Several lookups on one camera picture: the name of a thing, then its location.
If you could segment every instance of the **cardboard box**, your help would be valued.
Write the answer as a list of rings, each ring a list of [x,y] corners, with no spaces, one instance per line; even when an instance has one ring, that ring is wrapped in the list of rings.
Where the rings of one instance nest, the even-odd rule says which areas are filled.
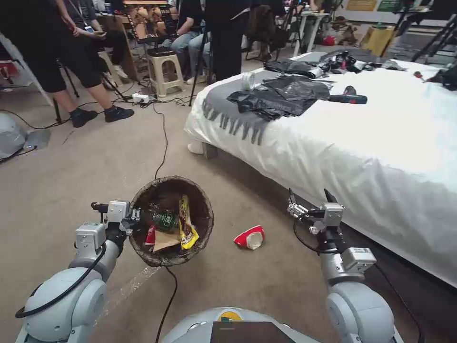
[[[388,26],[384,28],[368,28],[365,37],[360,42],[360,47],[364,50],[371,50],[371,53],[376,56],[381,56],[386,47],[390,44],[394,36],[394,27]]]

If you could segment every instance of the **power strip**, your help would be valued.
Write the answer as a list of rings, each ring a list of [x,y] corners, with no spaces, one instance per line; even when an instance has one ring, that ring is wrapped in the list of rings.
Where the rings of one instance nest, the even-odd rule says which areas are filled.
[[[137,103],[149,103],[150,102],[150,98],[149,98],[149,95],[143,95],[143,94],[140,94],[140,93],[134,93],[132,95],[132,99],[133,99],[133,103],[137,104]]]

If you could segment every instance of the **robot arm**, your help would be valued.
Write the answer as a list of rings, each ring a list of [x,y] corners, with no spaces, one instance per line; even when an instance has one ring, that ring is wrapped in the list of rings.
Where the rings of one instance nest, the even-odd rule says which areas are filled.
[[[328,284],[327,312],[343,343],[403,343],[387,302],[362,282],[364,271],[376,263],[369,248],[347,247],[339,228],[344,206],[327,191],[329,202],[308,210],[295,202],[291,192],[288,212],[297,221],[312,220],[310,232],[318,247]]]
[[[93,203],[92,208],[101,213],[102,223],[84,223],[76,230],[77,251],[68,269],[38,286],[16,314],[25,318],[16,343],[88,341],[103,309],[106,282],[140,216],[129,202]]]

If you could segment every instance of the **white bed sheet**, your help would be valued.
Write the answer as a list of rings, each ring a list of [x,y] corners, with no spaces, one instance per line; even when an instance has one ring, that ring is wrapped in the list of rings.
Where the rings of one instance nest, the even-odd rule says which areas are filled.
[[[397,62],[408,71],[332,75],[332,94],[352,85],[368,103],[317,101],[271,122],[262,145],[204,118],[202,102],[220,82],[198,94],[185,131],[314,205],[329,189],[346,206],[345,223],[457,287],[457,92],[412,76],[436,68]]]

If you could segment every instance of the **green bottle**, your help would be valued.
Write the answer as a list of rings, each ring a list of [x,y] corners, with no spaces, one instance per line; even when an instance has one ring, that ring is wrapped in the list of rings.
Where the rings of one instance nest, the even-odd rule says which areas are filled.
[[[163,231],[171,231],[173,228],[179,228],[179,217],[175,214],[162,212],[152,213],[151,219],[157,228]]]

